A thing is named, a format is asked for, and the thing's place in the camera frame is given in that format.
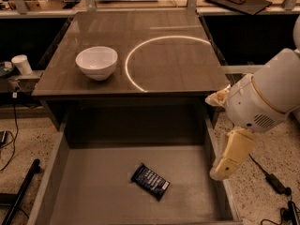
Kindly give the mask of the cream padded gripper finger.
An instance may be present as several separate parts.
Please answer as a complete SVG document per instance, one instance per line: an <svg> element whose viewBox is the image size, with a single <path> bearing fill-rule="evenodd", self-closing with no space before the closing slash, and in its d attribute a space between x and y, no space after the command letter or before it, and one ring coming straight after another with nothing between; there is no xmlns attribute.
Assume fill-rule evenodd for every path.
<svg viewBox="0 0 300 225"><path fill-rule="evenodd" d="M210 177L217 181L229 178L247 159L254 144L255 134L245 128L222 132Z"/></svg>
<svg viewBox="0 0 300 225"><path fill-rule="evenodd" d="M204 101L213 107L223 107L230 93L231 87L227 87L216 91L215 93L209 95Z"/></svg>

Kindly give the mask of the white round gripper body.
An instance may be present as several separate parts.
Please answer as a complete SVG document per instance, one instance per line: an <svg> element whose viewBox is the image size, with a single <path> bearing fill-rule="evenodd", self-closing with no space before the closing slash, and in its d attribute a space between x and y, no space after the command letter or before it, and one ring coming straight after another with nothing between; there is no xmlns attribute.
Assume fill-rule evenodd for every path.
<svg viewBox="0 0 300 225"><path fill-rule="evenodd" d="M274 110L261 96L251 74L245 75L229 92L225 113L237 126L252 132L266 132L282 123L286 114Z"/></svg>

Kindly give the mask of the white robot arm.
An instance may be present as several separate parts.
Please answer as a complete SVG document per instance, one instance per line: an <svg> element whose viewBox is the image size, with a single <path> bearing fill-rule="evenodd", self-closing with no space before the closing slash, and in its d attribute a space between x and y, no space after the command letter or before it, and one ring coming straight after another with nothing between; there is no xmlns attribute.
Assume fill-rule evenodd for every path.
<svg viewBox="0 0 300 225"><path fill-rule="evenodd" d="M205 102L222 107L233 129L221 137L210 176L229 178L246 160L255 135L285 121L300 107L300 17L292 30L296 48L285 48L262 68L245 75L233 86L208 96Z"/></svg>

